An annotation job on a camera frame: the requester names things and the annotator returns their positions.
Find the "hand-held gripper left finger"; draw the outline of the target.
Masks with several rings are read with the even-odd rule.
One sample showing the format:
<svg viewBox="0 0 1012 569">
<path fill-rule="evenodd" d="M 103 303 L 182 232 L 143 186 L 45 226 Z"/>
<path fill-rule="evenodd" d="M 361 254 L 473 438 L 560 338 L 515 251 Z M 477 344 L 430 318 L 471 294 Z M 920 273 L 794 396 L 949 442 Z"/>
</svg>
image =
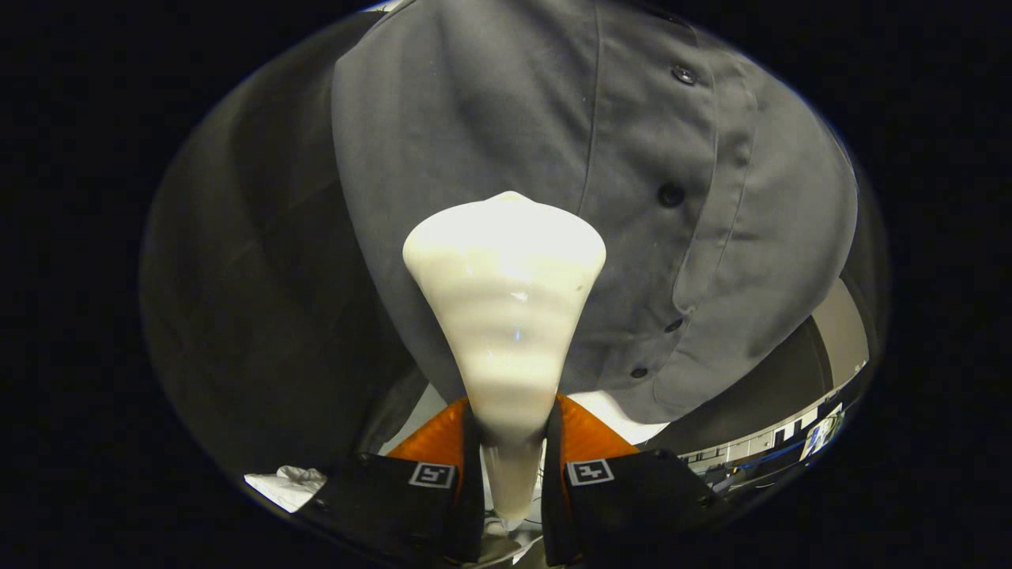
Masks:
<svg viewBox="0 0 1012 569">
<path fill-rule="evenodd" d="M 478 425 L 459 399 L 389 454 L 355 454 L 296 513 L 300 529 L 373 568 L 478 561 L 485 519 Z"/>
</svg>

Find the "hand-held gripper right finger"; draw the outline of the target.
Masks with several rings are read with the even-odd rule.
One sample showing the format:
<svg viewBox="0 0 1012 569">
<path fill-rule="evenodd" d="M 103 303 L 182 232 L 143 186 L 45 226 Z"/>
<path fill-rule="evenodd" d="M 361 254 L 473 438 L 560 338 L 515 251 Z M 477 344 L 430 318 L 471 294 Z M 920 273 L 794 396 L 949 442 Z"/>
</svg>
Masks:
<svg viewBox="0 0 1012 569">
<path fill-rule="evenodd" d="M 556 396 L 542 479 L 549 566 L 676 568 L 723 516 L 723 498 L 672 451 L 637 450 Z"/>
</svg>

